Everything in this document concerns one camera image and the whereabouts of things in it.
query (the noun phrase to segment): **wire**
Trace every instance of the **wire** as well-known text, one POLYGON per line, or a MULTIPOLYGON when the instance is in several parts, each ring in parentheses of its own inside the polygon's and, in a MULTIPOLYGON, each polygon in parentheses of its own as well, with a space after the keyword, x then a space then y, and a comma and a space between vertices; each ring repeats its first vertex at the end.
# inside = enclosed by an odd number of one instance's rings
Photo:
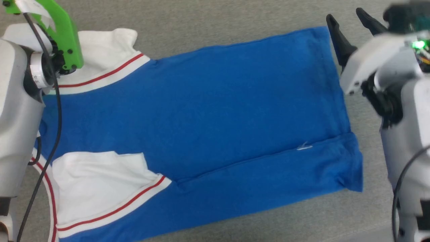
POLYGON ((40 154, 42 153, 42 139, 39 136, 39 137, 36 138, 36 140, 37 140, 36 158, 34 159, 34 161, 29 161, 28 165, 35 165, 37 162, 39 162, 40 154))
POLYGON ((391 207, 391 230, 393 232, 394 242, 397 242, 396 206, 397 206, 397 200, 399 199, 399 191, 400 191, 400 187, 402 185, 403 179, 405 178, 406 172, 409 170, 412 163, 414 163, 414 161, 416 161, 420 155, 424 154, 429 149, 430 149, 430 145, 423 147, 417 153, 415 153, 415 155, 412 156, 412 158, 406 163, 405 167, 403 168, 402 172, 400 173, 399 179, 397 180, 396 188, 394 189, 394 192, 393 192, 394 193, 393 206, 391 207))
POLYGON ((45 166, 43 167, 43 169, 42 169, 42 171, 40 173, 40 176, 39 176, 39 179, 37 180, 37 183, 36 183, 36 186, 34 188, 33 194, 31 195, 30 201, 29 201, 28 206, 27 206, 27 210, 25 211, 24 217, 22 219, 21 226, 20 226, 19 231, 18 231, 18 237, 16 239, 16 242, 20 242, 21 241, 22 232, 24 231, 25 223, 27 222, 28 215, 30 214, 31 207, 33 205, 34 199, 36 198, 37 191, 39 190, 40 184, 42 183, 42 180, 43 180, 43 177, 44 177, 44 175, 46 173, 46 170, 48 169, 48 166, 49 166, 49 164, 50 164, 50 162, 51 162, 51 160, 52 160, 52 158, 54 156, 54 153, 55 153, 55 151, 57 149, 58 143, 60 141, 61 124, 62 124, 62 120, 61 120, 61 116, 62 116, 61 112, 62 112, 62 110, 61 110, 60 90, 59 90, 59 87, 58 87, 57 76, 56 76, 56 74, 54 72, 52 61, 51 61, 51 58, 49 56, 49 52, 46 49, 46 46, 43 44, 42 38, 40 37, 39 33, 37 32, 37 29, 35 28, 35 26, 33 24, 33 21, 31 20, 31 18, 28 15, 28 13, 23 13, 23 15, 24 15, 25 20, 27 21, 27 23, 30 25, 30 28, 33 31, 34 35, 36 36, 37 41, 40 44, 40 47, 42 47, 43 53, 45 54, 45 57, 46 57, 46 61, 47 61, 46 63, 48 64, 49 70, 50 70, 50 72, 52 74, 52 78, 54 79, 54 89, 55 89, 55 96, 57 98, 57 109, 58 109, 58 128, 57 128, 57 137, 55 138, 54 146, 52 147, 51 153, 49 154, 48 159, 46 160, 46 164, 45 164, 45 166))

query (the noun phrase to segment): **gray floor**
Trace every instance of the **gray floor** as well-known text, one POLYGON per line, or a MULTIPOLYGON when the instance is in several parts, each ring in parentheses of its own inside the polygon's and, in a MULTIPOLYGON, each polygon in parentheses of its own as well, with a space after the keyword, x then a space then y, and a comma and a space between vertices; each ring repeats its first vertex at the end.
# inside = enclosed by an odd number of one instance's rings
MULTIPOLYGON (((332 13, 354 44, 371 37, 355 16, 362 7, 381 19, 389 0, 59 0, 79 30, 132 28, 138 31, 136 49, 152 58, 216 44, 236 43, 325 25, 332 13)), ((0 14, 0 33, 22 16, 0 14)), ((351 126, 364 154, 364 192, 341 191, 290 206, 225 220, 147 240, 182 241, 390 241, 392 192, 378 134, 379 118, 361 95, 346 100, 351 126), (373 234, 375 239, 363 237, 373 234)), ((29 169, 21 189, 22 217, 37 174, 29 169)), ((39 193, 23 241, 45 242, 49 231, 46 192, 39 193)))

